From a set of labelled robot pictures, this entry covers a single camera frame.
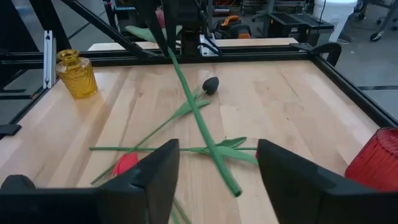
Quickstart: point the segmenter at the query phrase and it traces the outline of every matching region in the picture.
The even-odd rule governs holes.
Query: wooden tabletop
[[[292,39],[227,40],[218,44],[288,44]],[[116,49],[95,44],[90,50]],[[269,139],[338,174],[378,126],[312,62],[183,64],[191,90],[210,77],[218,92],[201,109],[216,142]],[[89,187],[121,152],[90,146],[132,147],[186,101],[172,65],[95,68],[99,92],[74,100],[58,82],[0,141],[0,182],[24,174],[38,187]],[[204,146],[192,114],[166,125],[143,146],[171,138],[180,147]],[[193,223],[277,223],[257,166],[228,160],[243,189],[234,198],[209,156],[182,152],[175,196]]]

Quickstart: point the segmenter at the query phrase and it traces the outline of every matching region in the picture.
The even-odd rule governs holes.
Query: black metal frame
[[[42,4],[52,4],[50,0],[30,0],[31,2],[40,1]],[[132,66],[132,65],[159,65],[171,64],[169,57],[164,57],[162,52],[165,49],[142,50],[134,42],[128,42],[114,28],[107,25],[98,16],[92,14],[84,6],[73,0],[62,0],[70,6],[74,11],[86,18],[94,26],[99,28],[105,34],[113,38],[117,43],[121,44],[127,50],[105,50],[81,52],[82,57],[89,58],[94,67],[111,67],[111,66]],[[53,10],[53,7],[47,6],[47,10]],[[41,14],[40,16],[50,16],[47,20],[59,21],[56,13]],[[60,34],[61,39],[64,38],[64,31],[61,23],[54,22],[53,26],[57,26],[55,33],[58,40]],[[60,50],[69,48],[70,45],[61,42]],[[221,56],[202,57],[201,55],[187,56],[180,49],[175,50],[179,63],[221,63],[221,62],[250,62],[250,61],[275,61],[275,60],[311,60],[337,87],[346,93],[372,120],[380,127],[398,127],[398,122],[389,113],[384,111],[370,97],[365,95],[358,87],[347,80],[334,66],[338,61],[341,53],[341,47],[338,44],[326,44],[313,48],[308,44],[291,44],[276,46],[248,46],[248,47],[220,47]],[[327,60],[321,57],[322,53],[329,53]],[[25,53],[9,53],[0,61],[3,67],[12,67],[18,69],[35,69],[43,68],[43,53],[25,52]],[[37,94],[37,97],[23,109],[12,120],[11,124],[16,124],[46,93],[46,90]]]

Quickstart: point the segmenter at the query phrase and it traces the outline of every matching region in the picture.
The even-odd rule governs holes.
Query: concrete floor
[[[104,11],[100,0],[81,0],[80,2],[97,15]],[[20,15],[33,36],[36,45],[40,51],[43,51],[43,29],[28,0],[13,0],[13,3],[20,9]],[[87,23],[62,2],[53,1],[53,3],[67,36],[72,35]],[[398,31],[388,30],[379,42],[370,42],[369,36],[375,30],[353,27],[376,29],[378,17],[385,16],[387,13],[385,9],[375,6],[369,6],[368,9],[365,20],[358,22],[352,17],[347,22],[345,32],[353,40],[352,43],[343,45],[343,52],[336,67],[357,86],[398,86],[398,75],[396,72],[398,69],[398,57],[396,56],[398,53]],[[250,24],[254,34],[258,35],[255,27],[260,26],[260,22],[252,23],[250,20],[251,15],[246,17],[244,22]],[[101,18],[107,21],[105,14],[102,14]],[[73,36],[70,42],[74,49],[84,51],[94,43],[112,42],[112,40],[93,25],[88,25],[77,35]],[[26,88],[25,95],[34,93],[41,84],[42,70],[30,70],[7,86],[6,89]],[[365,93],[398,119],[398,103],[396,103],[398,90],[371,90],[365,91]],[[28,100],[1,100],[0,124],[8,123],[28,102]]]

